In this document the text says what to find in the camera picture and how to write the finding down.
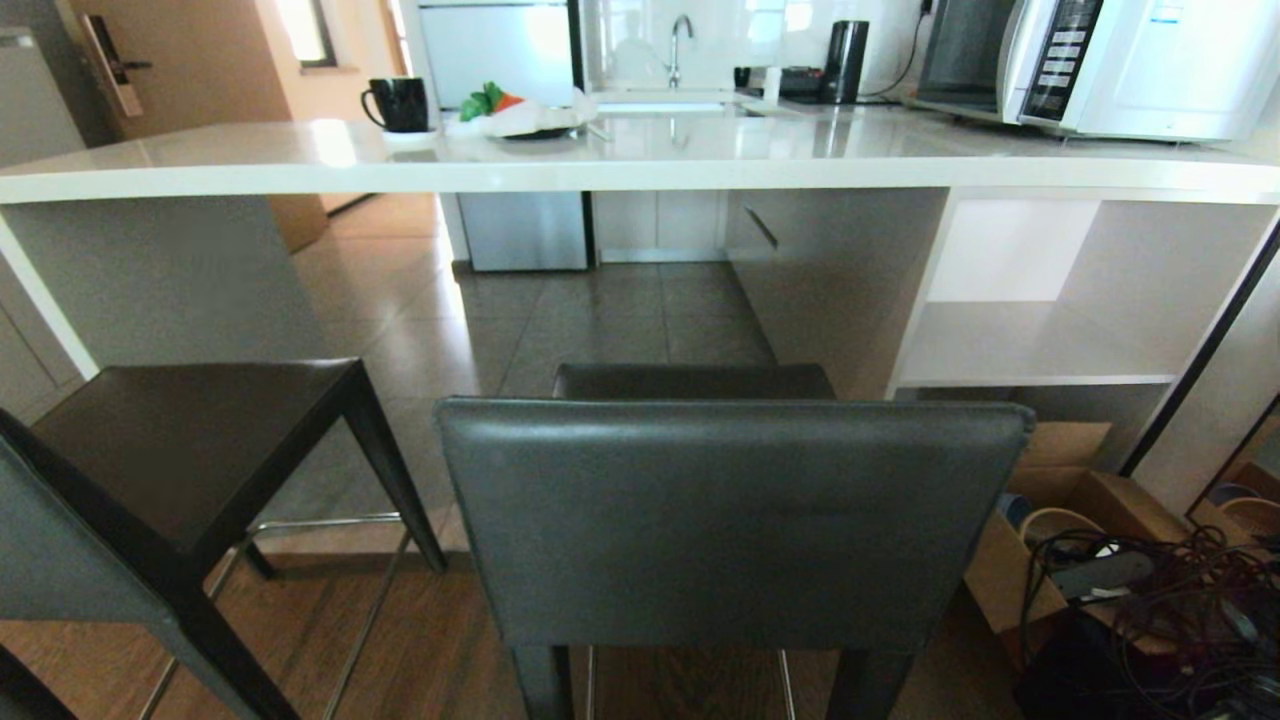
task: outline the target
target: stool backrest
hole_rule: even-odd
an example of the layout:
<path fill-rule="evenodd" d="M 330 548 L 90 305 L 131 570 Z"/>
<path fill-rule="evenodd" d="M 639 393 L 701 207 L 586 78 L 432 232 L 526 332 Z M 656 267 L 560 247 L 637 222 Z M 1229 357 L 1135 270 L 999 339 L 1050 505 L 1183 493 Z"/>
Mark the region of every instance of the stool backrest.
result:
<path fill-rule="evenodd" d="M 4 410 L 0 547 L 0 618 L 143 623 L 166 614 L 157 587 L 175 562 L 163 542 Z"/>
<path fill-rule="evenodd" d="M 1034 416 L 1004 404 L 436 406 L 508 646 L 916 652 Z"/>

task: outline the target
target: microwave door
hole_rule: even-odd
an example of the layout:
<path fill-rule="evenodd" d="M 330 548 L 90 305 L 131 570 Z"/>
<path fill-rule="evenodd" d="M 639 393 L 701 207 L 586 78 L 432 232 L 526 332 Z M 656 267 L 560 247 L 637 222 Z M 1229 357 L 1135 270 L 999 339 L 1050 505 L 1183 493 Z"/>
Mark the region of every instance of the microwave door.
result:
<path fill-rule="evenodd" d="M 996 68 L 996 113 L 1005 123 L 1019 124 L 1056 6 L 1057 0 L 1016 0 L 1009 14 Z"/>

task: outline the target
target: open shelf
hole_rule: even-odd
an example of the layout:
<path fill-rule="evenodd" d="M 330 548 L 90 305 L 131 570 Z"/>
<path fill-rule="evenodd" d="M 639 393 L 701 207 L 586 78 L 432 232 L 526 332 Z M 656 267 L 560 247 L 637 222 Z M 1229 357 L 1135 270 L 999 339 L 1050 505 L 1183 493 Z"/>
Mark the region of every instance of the open shelf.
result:
<path fill-rule="evenodd" d="M 928 302 L 897 387 L 1170 383 L 1185 361 L 1065 302 Z"/>

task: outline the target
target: wooden floor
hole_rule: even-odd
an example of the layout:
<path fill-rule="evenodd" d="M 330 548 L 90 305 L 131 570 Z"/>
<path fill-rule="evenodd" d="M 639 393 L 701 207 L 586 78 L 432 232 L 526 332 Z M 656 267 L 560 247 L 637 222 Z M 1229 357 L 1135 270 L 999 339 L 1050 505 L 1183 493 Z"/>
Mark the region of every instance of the wooden floor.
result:
<path fill-rule="evenodd" d="M 385 559 L 274 560 L 283 570 L 278 579 L 264 582 L 242 568 L 219 607 L 302 717 L 320 717 Z M 165 661 L 145 632 L 127 625 L 0 623 L 0 642 L 86 720 L 134 717 Z M 774 659 L 765 651 L 604 648 L 598 717 L 785 717 Z M 575 648 L 573 661 L 581 702 L 585 651 Z M 792 652 L 791 673 L 799 717 L 822 717 L 835 656 Z M 918 660 L 893 719 L 1018 719 L 1011 682 L 1004 652 L 961 589 Z M 230 714 L 179 670 L 156 717 Z M 444 577 L 417 559 L 404 562 L 338 717 L 522 717 L 511 662 L 468 556 L 454 556 Z"/>

